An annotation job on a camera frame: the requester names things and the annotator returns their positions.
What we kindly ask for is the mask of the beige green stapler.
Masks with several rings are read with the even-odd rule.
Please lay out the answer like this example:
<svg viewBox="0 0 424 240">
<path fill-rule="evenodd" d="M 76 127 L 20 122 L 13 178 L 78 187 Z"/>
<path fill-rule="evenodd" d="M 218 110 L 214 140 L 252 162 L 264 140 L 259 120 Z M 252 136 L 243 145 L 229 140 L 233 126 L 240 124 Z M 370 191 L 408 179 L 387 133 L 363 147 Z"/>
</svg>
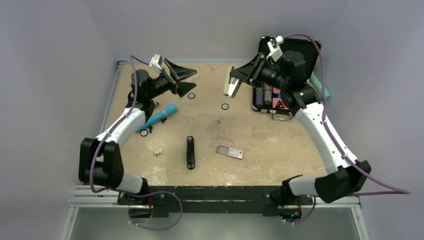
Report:
<svg viewBox="0 0 424 240">
<path fill-rule="evenodd" d="M 234 98 L 237 95 L 237 92 L 241 86 L 241 81 L 238 78 L 234 78 L 231 75 L 231 72 L 235 69 L 234 66 L 230 66 L 227 69 L 225 81 L 224 81 L 224 87 L 223 87 L 223 95 Z"/>
</svg>

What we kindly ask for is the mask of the black stapler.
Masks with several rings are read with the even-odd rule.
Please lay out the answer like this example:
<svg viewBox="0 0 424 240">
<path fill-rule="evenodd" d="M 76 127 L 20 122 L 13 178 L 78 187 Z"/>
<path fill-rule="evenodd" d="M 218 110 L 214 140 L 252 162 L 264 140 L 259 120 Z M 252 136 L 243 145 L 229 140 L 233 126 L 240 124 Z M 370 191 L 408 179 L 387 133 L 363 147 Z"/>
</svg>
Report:
<svg viewBox="0 0 424 240">
<path fill-rule="evenodd" d="M 196 167 L 196 163 L 195 163 L 195 141 L 194 141 L 193 136 L 187 137 L 186 166 L 189 170 L 193 170 Z"/>
</svg>

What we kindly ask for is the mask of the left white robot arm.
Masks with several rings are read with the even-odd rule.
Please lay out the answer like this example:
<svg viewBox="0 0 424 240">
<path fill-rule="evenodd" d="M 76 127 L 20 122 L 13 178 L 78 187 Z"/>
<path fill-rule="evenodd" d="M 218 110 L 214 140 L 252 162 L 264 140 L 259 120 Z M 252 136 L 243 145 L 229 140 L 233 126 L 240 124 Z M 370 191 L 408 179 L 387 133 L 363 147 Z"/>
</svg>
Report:
<svg viewBox="0 0 424 240">
<path fill-rule="evenodd" d="M 106 189 L 127 192 L 138 205 L 149 199 L 147 180 L 141 176 L 126 173 L 121 148 L 138 128 L 153 120 L 157 104 L 154 99 L 166 92 L 184 97 L 196 87 L 186 82 L 197 70 L 172 63 L 160 55 L 152 57 L 148 64 L 158 73 L 152 78 L 144 69 L 132 66 L 131 90 L 127 104 L 114 123 L 94 138 L 86 137 L 80 144 L 78 179 L 90 185 L 92 192 Z"/>
</svg>

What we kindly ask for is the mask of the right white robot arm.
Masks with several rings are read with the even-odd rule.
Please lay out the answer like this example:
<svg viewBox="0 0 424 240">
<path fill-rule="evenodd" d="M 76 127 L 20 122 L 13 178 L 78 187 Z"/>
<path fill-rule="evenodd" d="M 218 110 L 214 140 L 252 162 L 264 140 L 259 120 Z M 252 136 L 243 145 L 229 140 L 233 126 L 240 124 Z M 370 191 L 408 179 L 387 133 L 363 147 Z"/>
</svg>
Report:
<svg viewBox="0 0 424 240">
<path fill-rule="evenodd" d="M 332 124 L 324 113 L 324 103 L 314 88 L 306 83 L 308 65 L 297 51 L 287 51 L 276 63 L 259 52 L 249 63 L 233 69 L 229 75 L 229 95 L 234 97 L 241 83 L 254 88 L 270 86 L 279 89 L 282 103 L 307 130 L 324 163 L 327 174 L 316 178 L 295 176 L 281 184 L 279 197 L 292 204 L 302 195 L 319 197 L 332 203 L 357 193 L 371 172 L 370 164 L 350 160 L 352 152 L 339 136 L 330 133 Z"/>
</svg>

